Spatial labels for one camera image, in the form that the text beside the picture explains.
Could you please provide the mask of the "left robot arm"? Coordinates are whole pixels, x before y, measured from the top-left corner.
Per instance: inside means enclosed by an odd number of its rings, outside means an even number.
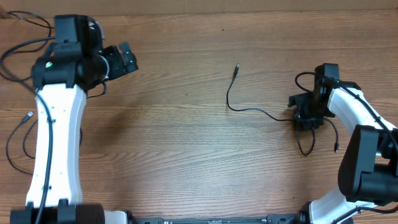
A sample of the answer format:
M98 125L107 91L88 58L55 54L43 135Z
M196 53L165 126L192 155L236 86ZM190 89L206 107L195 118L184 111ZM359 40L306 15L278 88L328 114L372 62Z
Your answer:
M31 69L38 111L37 146L25 208L11 223L132 223L128 211L83 203L80 128L87 93L138 69L126 42L103 47L103 31L89 16L54 18L55 35Z

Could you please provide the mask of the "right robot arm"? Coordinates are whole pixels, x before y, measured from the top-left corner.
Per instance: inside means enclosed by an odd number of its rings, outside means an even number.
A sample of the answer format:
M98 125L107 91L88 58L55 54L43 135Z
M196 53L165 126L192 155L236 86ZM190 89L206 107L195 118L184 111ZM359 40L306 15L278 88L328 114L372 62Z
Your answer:
M397 202L397 127L366 101L355 82L340 79L339 66L324 63L312 72L314 87L289 98L296 132L314 132L337 117L351 138L338 171L338 185L307 203L294 223L352 223L363 211L381 214Z

